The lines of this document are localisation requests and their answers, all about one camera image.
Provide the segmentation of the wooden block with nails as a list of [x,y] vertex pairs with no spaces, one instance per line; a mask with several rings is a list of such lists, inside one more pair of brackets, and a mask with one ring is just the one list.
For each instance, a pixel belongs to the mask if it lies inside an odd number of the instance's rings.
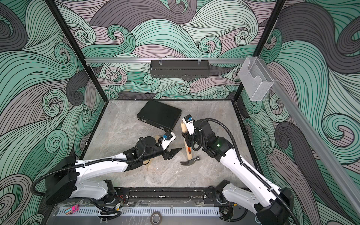
[[[160,136],[159,135],[156,135],[154,136],[155,140],[158,142],[159,139],[160,139]],[[143,166],[145,166],[146,168],[150,167],[151,163],[153,162],[153,158],[152,159],[149,159],[149,160],[146,160],[144,161],[143,163]]]

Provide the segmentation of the wooden handle claw hammer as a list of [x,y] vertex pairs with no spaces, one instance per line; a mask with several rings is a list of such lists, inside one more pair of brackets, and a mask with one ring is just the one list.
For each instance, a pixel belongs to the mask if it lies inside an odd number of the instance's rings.
[[182,161],[181,165],[182,166],[191,166],[195,162],[200,161],[201,159],[199,156],[196,156],[195,158],[193,158],[191,148],[187,145],[187,142],[185,139],[185,134],[187,133],[188,130],[187,130],[186,125],[183,122],[181,122],[181,129],[182,129],[182,135],[184,138],[184,144],[185,144],[185,149],[186,149],[186,153],[187,153],[187,161]]

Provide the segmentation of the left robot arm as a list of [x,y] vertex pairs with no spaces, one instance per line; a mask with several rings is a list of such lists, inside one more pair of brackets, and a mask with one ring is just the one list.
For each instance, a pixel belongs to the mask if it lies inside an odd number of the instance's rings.
[[181,151],[180,148],[168,150],[175,139],[173,133],[161,136],[158,141],[147,136],[139,138],[134,147],[115,156],[93,160],[66,157],[33,182],[31,193],[45,197],[47,205],[58,204],[70,198],[88,198],[112,203],[118,196],[112,181],[93,181],[93,178],[135,170],[143,166],[145,161],[159,156],[164,160],[171,160]]

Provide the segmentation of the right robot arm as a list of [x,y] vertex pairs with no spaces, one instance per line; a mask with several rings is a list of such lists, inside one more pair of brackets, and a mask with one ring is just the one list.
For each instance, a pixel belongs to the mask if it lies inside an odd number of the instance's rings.
[[254,213],[263,225],[284,225],[290,219],[300,222],[293,212],[294,195],[266,179],[240,154],[230,129],[222,122],[206,118],[196,121],[191,115],[182,119],[187,131],[182,135],[194,151],[203,150],[208,156],[232,171],[248,188],[241,189],[226,182],[220,196]]

